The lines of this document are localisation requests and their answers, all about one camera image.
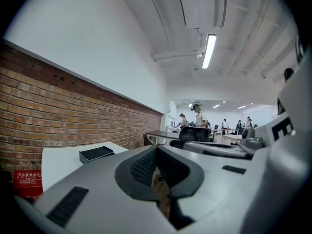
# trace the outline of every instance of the office room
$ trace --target office room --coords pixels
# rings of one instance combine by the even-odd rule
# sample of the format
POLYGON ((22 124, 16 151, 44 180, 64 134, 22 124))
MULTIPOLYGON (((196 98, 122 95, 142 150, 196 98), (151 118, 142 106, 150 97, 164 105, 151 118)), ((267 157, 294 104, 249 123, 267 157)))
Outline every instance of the office room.
POLYGON ((307 0, 11 1, 0 182, 22 224, 10 231, 304 226, 291 205, 311 180, 307 0))

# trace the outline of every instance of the red box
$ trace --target red box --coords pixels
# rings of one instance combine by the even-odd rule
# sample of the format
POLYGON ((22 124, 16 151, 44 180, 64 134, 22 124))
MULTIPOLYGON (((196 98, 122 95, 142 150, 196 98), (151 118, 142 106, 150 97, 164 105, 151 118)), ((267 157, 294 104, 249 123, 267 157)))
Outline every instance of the red box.
POLYGON ((41 171, 14 171, 13 187, 20 197, 35 200, 43 193, 41 171))

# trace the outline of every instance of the black rubber pad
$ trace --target black rubber pad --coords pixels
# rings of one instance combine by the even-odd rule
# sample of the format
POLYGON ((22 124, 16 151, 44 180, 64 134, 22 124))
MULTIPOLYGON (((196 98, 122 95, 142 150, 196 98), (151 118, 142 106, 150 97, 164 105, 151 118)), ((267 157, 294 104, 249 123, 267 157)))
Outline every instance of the black rubber pad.
POLYGON ((239 167, 229 166, 229 165, 222 167, 222 169, 228 170, 234 173, 238 173, 238 174, 244 174, 246 172, 246 169, 244 168, 239 168, 239 167))
POLYGON ((47 218, 61 227, 64 227, 83 201, 88 191, 88 189, 75 186, 47 215, 47 218))

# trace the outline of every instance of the ceiling light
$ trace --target ceiling light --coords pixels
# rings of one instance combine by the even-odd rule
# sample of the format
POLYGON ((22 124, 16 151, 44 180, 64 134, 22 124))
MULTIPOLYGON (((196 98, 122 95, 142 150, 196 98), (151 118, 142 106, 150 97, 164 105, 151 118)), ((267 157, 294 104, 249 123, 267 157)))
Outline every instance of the ceiling light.
POLYGON ((208 35, 208 42, 206 47, 206 53, 204 57, 204 62, 202 68, 206 69, 209 66, 211 56, 215 48, 216 35, 208 35))

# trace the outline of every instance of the person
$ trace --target person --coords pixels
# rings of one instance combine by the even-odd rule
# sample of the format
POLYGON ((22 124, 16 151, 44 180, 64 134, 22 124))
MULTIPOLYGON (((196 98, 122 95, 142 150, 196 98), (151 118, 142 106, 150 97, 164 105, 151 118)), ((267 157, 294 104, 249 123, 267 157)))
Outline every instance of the person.
MULTIPOLYGON (((290 79, 290 77, 292 77, 294 74, 294 71, 292 68, 287 68, 284 71, 284 80, 285 83, 287 83, 287 81, 290 79)), ((285 108, 283 106, 283 104, 280 102, 279 98, 277 98, 277 115, 282 114, 283 112, 285 112, 285 108)))
POLYGON ((196 115, 196 127, 207 128, 208 120, 205 112, 203 112, 198 104, 194 104, 191 108, 191 111, 195 111, 196 115))
POLYGON ((228 129, 229 128, 229 124, 226 121, 226 119, 224 119, 224 121, 222 122, 221 127, 222 127, 222 129, 228 129))
POLYGON ((251 127, 251 126, 250 126, 250 116, 247 117, 247 121, 246 121, 246 123, 244 124, 244 127, 251 127))
POLYGON ((239 120, 237 125, 236 125, 236 131, 235 131, 235 134, 237 134, 237 131, 238 131, 238 134, 241 135, 242 134, 242 121, 239 120))
POLYGON ((184 114, 180 114, 180 117, 182 118, 182 121, 181 121, 181 127, 186 127, 188 126, 188 121, 186 120, 186 117, 184 114))

